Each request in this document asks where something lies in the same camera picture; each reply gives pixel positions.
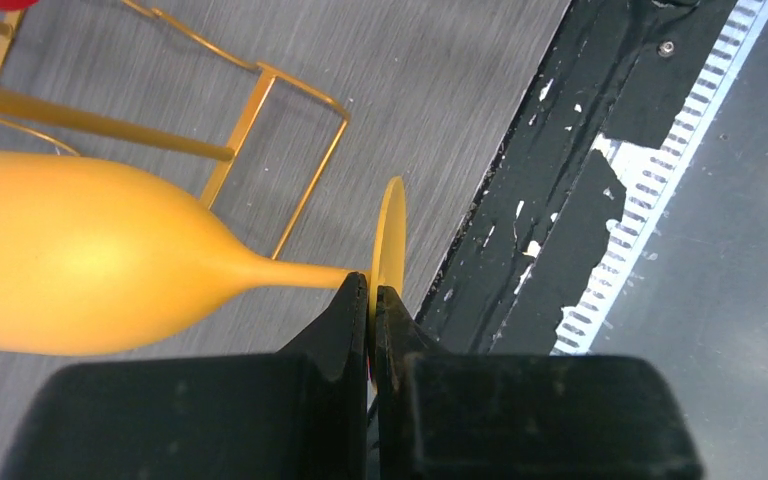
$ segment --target yellow wine glass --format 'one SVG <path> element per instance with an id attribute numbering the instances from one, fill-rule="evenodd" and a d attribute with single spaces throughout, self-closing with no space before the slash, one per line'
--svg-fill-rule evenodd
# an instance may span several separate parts
<path id="1" fill-rule="evenodd" d="M 372 265 L 401 293 L 405 192 L 384 195 Z M 0 151 L 0 350 L 91 355 L 156 342 L 262 286 L 337 288 L 355 270 L 271 260 L 195 198 L 106 160 Z"/>

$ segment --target brushed metal surface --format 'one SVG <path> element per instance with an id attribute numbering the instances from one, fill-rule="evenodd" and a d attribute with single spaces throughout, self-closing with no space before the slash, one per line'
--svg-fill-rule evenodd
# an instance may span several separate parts
<path id="1" fill-rule="evenodd" d="M 344 140 L 283 257 L 367 268 L 379 197 L 391 176 L 403 175 L 410 238 L 405 302 L 415 312 L 567 3 L 159 0 L 156 6 L 349 109 Z M 224 142 L 254 81 L 115 0 L 43 0 L 29 10 L 0 83 Z M 214 208 L 251 248 L 271 251 L 337 124 L 289 88 L 270 97 Z M 207 178 L 208 160 L 45 130 L 86 155 L 136 165 L 193 193 Z M 0 149 L 51 151 L 1 126 Z M 330 295 L 251 291 L 180 335 L 114 358 L 274 350 Z M 0 353 L 0 462 L 34 391 L 74 361 Z"/>

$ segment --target screw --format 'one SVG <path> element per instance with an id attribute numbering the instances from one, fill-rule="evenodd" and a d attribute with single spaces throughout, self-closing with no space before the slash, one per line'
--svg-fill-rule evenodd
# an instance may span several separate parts
<path id="1" fill-rule="evenodd" d="M 675 43 L 667 40 L 665 42 L 661 42 L 660 45 L 658 45 L 658 55 L 667 58 L 672 57 L 675 53 Z"/>

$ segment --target gold wire rack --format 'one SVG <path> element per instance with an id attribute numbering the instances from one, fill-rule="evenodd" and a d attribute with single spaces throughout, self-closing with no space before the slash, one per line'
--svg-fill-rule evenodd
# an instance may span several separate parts
<path id="1" fill-rule="evenodd" d="M 271 258 L 273 260 L 278 258 L 349 124 L 349 112 L 330 96 L 273 66 L 263 62 L 250 63 L 237 58 L 205 39 L 203 36 L 199 35 L 163 10 L 158 8 L 146 8 L 132 0 L 122 0 L 122 3 L 146 17 L 166 22 L 175 30 L 186 35 L 188 38 L 207 48 L 222 59 L 247 71 L 258 74 L 257 82 L 249 95 L 249 99 L 243 107 L 242 113 L 237 120 L 237 124 L 231 131 L 231 135 L 224 146 L 170 134 L 63 105 L 57 105 L 1 88 L 0 115 L 214 159 L 217 163 L 214 165 L 213 171 L 211 172 L 207 184 L 202 190 L 199 198 L 202 204 L 207 208 L 210 208 L 216 201 L 216 197 L 219 195 L 219 191 L 222 189 L 225 180 L 228 178 L 228 174 L 234 167 L 234 163 L 236 162 L 237 157 L 239 156 L 240 151 L 276 82 L 280 80 L 285 84 L 301 90 L 305 94 L 331 108 L 341 117 L 342 121 L 340 122 L 340 126 L 337 128 L 336 133 L 331 138 L 331 142 L 325 150 L 325 153 L 319 162 L 319 166 L 313 174 L 313 178 L 308 182 L 299 202 L 296 204 L 296 208 L 290 217 L 290 221 L 284 227 L 281 238 L 272 252 Z M 8 12 L 4 16 L 3 21 L 0 20 L 0 73 L 24 13 L 24 11 Z M 34 128 L 2 118 L 1 116 L 0 124 L 33 135 L 54 145 L 58 149 L 71 153 L 72 155 L 80 155 L 80 153 L 70 145 Z"/>

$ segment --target red object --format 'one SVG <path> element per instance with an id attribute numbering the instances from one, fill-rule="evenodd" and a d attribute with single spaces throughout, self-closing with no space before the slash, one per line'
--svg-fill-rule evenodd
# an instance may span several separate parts
<path id="1" fill-rule="evenodd" d="M 37 3 L 39 0 L 0 0 L 0 10 L 23 10 Z"/>

